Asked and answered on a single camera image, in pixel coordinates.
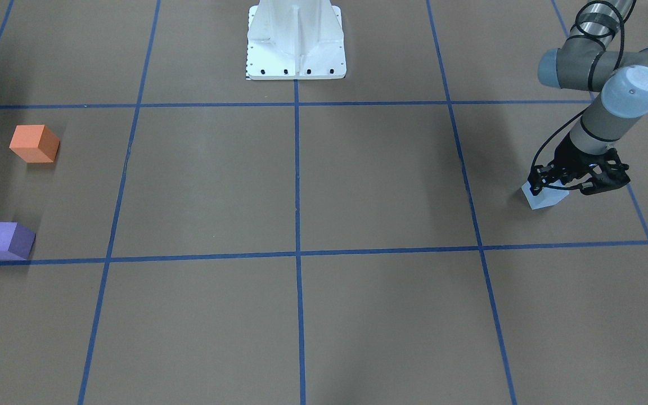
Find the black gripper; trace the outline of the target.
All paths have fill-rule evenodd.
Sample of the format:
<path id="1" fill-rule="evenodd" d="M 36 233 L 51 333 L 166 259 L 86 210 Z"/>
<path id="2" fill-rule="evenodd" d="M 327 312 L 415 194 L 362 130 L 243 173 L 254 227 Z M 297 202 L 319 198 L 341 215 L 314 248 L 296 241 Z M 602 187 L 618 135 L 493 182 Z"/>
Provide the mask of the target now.
<path id="1" fill-rule="evenodd" d="M 615 148 L 604 147 L 602 153 L 582 151 L 568 134 L 555 149 L 555 157 L 548 165 L 532 164 L 529 171 L 529 191 L 533 196 L 545 190 L 569 191 L 562 181 L 584 180 L 579 192 L 589 196 L 618 190 L 631 179 L 629 165 L 620 162 Z"/>

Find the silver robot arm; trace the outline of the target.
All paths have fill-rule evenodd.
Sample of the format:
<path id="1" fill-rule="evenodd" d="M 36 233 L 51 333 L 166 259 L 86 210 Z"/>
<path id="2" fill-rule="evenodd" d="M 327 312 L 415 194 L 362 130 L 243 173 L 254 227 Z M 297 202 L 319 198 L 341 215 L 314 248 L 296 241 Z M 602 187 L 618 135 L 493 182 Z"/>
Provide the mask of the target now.
<path id="1" fill-rule="evenodd" d="M 561 48 L 538 64 L 538 80 L 556 89 L 595 92 L 596 99 L 562 126 L 566 135 L 550 163 L 530 165 L 529 191 L 599 194 L 630 182 L 615 144 L 648 114 L 648 46 L 625 51 L 634 1 L 590 1 L 574 18 Z"/>

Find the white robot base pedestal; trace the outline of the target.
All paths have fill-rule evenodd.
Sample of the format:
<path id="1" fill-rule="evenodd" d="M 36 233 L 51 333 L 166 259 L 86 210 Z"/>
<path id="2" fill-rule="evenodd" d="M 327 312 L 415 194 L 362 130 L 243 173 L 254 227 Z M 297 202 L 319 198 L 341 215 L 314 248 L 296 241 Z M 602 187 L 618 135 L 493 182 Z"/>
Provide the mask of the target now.
<path id="1" fill-rule="evenodd" d="M 248 80 L 331 80 L 347 75 L 340 7 L 260 1 L 247 13 Z"/>

